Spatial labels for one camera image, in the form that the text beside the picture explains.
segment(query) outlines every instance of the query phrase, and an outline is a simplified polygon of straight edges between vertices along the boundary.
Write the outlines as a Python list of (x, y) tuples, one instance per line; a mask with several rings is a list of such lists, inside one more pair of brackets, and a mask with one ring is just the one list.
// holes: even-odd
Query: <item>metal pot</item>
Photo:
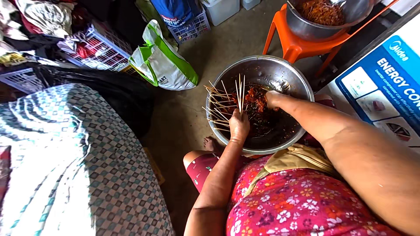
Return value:
[[(312, 89), (304, 75), (286, 60), (268, 55), (254, 55), (240, 59), (228, 66), (213, 83), (217, 89), (224, 90), (221, 80), (225, 84), (228, 93), (236, 90), (235, 80), (239, 74), (245, 75), (246, 85), (260, 84), (269, 86), (278, 92), (289, 94), (293, 97), (314, 101)], [(207, 95), (206, 106), (213, 107), (209, 102), (210, 95)], [(278, 150), (288, 148), (297, 142), (305, 133), (299, 123), (284, 111), (278, 111), (279, 122), (274, 130), (263, 137), (248, 138), (244, 144), (243, 151), (251, 154), (270, 154)], [(214, 119), (209, 112), (206, 112), (209, 119)], [(214, 134), (227, 144), (230, 139), (230, 132), (217, 130), (224, 128), (213, 122), (209, 122)]]
[(347, 29), (363, 21), (372, 11), (374, 0), (331, 0), (333, 3), (343, 3), (341, 10), (345, 16), (345, 24), (340, 26), (325, 26), (304, 19), (293, 6), (307, 0), (289, 0), (287, 3), (286, 21), (290, 30), (301, 39), (322, 42), (334, 39)]

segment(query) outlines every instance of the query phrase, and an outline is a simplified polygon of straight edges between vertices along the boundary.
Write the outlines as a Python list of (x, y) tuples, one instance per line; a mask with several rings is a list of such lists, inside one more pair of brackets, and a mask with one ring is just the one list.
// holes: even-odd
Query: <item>concrete floor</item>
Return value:
[[(286, 0), (262, 0), (251, 10), (241, 10), (211, 31), (183, 43), (179, 53), (200, 77), (196, 88), (185, 91), (156, 89), (155, 111), (149, 133), (142, 139), (159, 166), (165, 183), (161, 186), (177, 235), (183, 235), (188, 214), (198, 196), (185, 172), (182, 158), (203, 148), (203, 139), (212, 133), (201, 108), (207, 95), (204, 84), (214, 81), (229, 64), (238, 59), (262, 54), (270, 23)], [(268, 54), (281, 57), (278, 35)], [(299, 60), (295, 65), (310, 80), (320, 65), (318, 57)]]

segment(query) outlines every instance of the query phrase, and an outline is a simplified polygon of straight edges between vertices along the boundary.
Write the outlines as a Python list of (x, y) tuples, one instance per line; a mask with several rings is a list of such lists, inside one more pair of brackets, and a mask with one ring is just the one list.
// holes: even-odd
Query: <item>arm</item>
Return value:
[(248, 115), (235, 109), (229, 120), (231, 139), (204, 182), (189, 214), (184, 235), (224, 235), (226, 206), (232, 190), (235, 165), (249, 132)]
[(377, 128), (333, 108), (267, 92), (271, 108), (292, 115), (324, 147), (365, 203), (397, 229), (420, 235), (420, 157)]

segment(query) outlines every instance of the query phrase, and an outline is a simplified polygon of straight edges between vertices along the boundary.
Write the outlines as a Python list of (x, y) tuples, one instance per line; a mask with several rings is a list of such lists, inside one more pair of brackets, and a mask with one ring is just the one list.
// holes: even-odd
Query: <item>blue bag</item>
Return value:
[(194, 0), (151, 0), (169, 27), (178, 27), (200, 14)]

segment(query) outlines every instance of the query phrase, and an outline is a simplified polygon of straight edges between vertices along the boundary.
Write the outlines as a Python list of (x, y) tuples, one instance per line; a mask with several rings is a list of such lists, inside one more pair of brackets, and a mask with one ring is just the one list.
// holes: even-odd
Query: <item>blue and white cloth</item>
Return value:
[(9, 145), (0, 235), (174, 235), (142, 145), (95, 90), (66, 84), (0, 104)]

